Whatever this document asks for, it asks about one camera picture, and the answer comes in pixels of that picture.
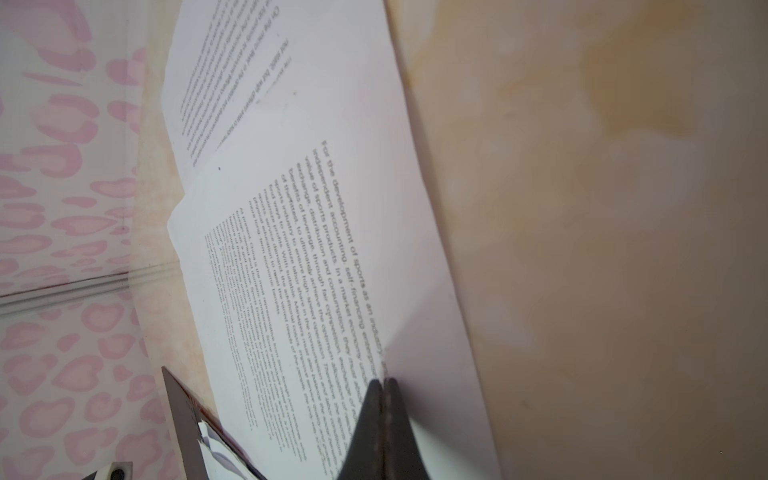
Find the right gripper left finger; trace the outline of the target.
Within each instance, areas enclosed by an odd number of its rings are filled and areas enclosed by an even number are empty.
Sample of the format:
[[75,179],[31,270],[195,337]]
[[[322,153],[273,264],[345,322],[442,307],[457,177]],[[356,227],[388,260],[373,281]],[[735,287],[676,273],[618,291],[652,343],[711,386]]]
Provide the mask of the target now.
[[384,478],[383,387],[372,380],[367,388],[338,480]]

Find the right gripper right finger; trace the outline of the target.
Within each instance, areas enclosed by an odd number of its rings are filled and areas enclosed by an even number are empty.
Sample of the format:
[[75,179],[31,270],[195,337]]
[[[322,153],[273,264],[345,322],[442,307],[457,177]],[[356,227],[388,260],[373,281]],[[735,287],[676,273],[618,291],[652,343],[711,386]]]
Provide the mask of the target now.
[[398,382],[387,378],[382,394],[383,478],[429,480]]

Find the red folder black inside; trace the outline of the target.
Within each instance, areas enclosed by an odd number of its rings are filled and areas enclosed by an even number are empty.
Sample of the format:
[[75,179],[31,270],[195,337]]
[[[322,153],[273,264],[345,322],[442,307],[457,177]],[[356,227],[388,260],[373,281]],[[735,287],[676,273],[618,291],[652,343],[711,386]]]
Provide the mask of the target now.
[[265,479],[247,454],[166,367],[161,368],[188,479]]

